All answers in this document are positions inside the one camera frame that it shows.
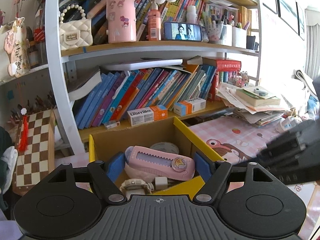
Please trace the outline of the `white digital wristwatch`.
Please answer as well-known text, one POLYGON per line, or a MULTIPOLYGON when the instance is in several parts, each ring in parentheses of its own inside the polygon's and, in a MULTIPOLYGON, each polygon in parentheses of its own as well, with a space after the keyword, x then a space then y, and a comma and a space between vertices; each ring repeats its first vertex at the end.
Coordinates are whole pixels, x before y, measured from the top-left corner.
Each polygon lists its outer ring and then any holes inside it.
POLYGON ((120 191, 129 200, 132 195, 152 194, 154 186, 152 183, 147 183, 142 179, 128 179, 121 184, 120 191))

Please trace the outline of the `pink utility knife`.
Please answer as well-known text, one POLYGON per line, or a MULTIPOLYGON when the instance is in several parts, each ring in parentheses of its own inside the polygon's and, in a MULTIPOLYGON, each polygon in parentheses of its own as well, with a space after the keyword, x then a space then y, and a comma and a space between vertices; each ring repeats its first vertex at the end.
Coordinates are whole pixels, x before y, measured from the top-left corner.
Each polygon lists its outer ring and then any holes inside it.
POLYGON ((195 161, 183 155, 142 146, 130 146, 124 154, 125 161, 131 168, 159 177, 188 181, 195 174, 195 161))

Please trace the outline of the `grey tape roll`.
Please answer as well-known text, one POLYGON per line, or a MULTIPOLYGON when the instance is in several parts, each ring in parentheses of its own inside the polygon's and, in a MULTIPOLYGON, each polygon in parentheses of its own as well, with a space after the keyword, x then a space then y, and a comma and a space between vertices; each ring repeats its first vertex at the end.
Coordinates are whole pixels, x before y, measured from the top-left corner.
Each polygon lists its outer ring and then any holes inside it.
POLYGON ((150 146, 151 149, 167 152, 167 153, 173 153, 173 154, 179 154, 179 148, 171 143, 171 142, 158 142, 150 146))

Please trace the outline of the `small white plug charger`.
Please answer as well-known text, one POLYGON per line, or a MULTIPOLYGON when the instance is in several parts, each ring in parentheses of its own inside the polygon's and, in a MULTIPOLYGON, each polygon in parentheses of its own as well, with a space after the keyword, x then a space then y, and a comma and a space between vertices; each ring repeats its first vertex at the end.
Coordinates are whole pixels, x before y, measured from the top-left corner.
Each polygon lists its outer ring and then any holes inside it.
POLYGON ((156 177, 155 178, 155 189, 157 191, 164 190, 168 188, 168 178, 167 177, 156 177))

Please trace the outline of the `pink plush pig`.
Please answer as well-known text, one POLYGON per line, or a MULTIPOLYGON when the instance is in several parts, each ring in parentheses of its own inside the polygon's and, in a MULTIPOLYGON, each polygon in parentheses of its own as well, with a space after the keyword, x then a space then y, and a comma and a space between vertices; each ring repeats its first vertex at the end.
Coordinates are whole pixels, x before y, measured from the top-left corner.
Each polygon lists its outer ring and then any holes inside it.
POLYGON ((130 179, 141 179, 141 180, 144 180, 146 183, 151 183, 156 178, 156 175, 154 175, 154 174, 150 174, 148 172, 136 170, 134 168, 131 168, 127 164, 125 164, 124 170, 130 179))

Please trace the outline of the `white power strip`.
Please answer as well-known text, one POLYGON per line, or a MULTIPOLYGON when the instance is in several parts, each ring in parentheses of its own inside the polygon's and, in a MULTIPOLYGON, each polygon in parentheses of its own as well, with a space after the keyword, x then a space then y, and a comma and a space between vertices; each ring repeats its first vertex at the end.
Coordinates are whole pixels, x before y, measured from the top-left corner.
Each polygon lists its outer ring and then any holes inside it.
POLYGON ((289 129, 295 127, 296 125, 300 124, 302 119, 299 116, 288 116, 286 119, 283 119, 279 122, 276 127, 277 132, 284 133, 289 129))

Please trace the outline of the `small white red box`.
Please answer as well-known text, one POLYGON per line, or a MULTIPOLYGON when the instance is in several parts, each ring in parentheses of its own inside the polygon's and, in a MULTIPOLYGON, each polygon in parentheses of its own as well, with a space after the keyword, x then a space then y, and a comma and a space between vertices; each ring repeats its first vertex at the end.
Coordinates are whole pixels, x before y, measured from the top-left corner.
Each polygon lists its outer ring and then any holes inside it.
POLYGON ((104 127, 106 129, 112 129, 112 128, 118 127, 119 125, 120 125, 120 122, 116 120, 111 120, 104 123, 104 127))

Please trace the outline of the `yellow cardboard box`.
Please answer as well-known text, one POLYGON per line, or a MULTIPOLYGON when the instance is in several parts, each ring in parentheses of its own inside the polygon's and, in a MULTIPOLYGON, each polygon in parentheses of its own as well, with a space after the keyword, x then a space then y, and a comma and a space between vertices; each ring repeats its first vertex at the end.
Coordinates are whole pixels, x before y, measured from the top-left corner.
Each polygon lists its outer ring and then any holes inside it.
POLYGON ((124 195, 193 198, 211 176, 206 158, 222 159, 178 118, 89 136, 89 160, 103 161, 106 175, 124 195))

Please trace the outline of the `stack of papers and books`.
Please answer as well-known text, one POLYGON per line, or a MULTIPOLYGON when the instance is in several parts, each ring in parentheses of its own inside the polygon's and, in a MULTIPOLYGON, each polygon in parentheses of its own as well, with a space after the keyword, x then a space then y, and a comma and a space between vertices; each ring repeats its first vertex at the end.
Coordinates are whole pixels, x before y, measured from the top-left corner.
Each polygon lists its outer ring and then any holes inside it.
POLYGON ((216 91, 233 114, 256 127, 279 121, 289 111, 284 99, 261 86, 239 88, 222 82, 216 91))

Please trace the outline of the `wooden chessboard box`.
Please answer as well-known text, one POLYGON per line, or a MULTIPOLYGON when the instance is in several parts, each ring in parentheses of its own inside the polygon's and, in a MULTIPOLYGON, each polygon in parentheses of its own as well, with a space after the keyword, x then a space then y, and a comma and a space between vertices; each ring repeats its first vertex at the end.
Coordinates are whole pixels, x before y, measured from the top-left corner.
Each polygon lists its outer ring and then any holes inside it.
MULTIPOLYGON (((32 187, 39 183, 55 168, 54 164, 54 126, 53 110, 48 109, 27 116, 28 145, 20 153, 16 161, 12 179, 12 191, 23 196, 32 187)), ((16 134, 16 149, 23 131, 22 120, 16 134)))

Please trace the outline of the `row of leaning books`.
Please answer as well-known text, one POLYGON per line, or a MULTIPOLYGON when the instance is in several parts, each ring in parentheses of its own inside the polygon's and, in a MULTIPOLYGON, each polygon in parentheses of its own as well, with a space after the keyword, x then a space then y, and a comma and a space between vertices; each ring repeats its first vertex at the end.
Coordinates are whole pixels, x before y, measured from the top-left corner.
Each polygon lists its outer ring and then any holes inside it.
POLYGON ((174 104, 210 94, 216 67, 207 64, 194 70, 183 67, 102 72, 97 68, 84 84, 69 94, 75 102, 74 118, 78 129, 98 127, 128 117, 129 111, 174 104))

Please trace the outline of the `dark green garment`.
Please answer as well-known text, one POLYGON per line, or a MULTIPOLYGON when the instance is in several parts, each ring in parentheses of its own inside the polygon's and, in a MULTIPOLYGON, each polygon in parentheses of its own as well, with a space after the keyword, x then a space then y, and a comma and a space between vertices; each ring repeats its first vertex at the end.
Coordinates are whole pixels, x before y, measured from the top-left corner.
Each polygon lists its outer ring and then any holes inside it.
POLYGON ((17 150, 12 142, 10 134, 1 127, 1 210, 8 209, 7 202, 3 199, 3 195, 11 186, 16 161, 18 157, 17 150))

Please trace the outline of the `red thick dictionary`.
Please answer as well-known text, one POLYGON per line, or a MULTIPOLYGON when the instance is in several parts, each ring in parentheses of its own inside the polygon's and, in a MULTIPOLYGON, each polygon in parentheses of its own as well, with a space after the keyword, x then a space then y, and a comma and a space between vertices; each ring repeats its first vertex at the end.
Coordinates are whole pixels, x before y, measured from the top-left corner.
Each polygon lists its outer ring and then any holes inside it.
POLYGON ((241 70, 241 61, 215 57, 203 57, 203 64, 215 66, 218 72, 231 72, 241 70))

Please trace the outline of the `cream quilted handbag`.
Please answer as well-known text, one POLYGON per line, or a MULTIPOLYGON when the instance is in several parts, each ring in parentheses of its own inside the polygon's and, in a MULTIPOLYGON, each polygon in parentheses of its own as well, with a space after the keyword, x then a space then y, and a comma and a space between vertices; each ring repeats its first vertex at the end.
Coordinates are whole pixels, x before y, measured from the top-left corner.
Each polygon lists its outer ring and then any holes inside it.
POLYGON ((63 9, 59 17, 61 51, 91 46, 93 44, 91 22, 91 19, 86 18, 85 10, 78 4, 71 4, 63 9), (64 22, 65 14, 71 9, 77 9, 81 19, 64 22))

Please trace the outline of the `smartphone showing video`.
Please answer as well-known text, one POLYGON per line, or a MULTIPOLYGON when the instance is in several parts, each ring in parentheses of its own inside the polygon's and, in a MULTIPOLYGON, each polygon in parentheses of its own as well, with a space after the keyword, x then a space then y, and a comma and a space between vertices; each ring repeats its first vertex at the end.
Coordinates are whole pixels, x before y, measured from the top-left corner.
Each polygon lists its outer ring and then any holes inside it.
POLYGON ((165 40, 202 42, 202 28, 198 24, 165 22, 163 35, 165 40))

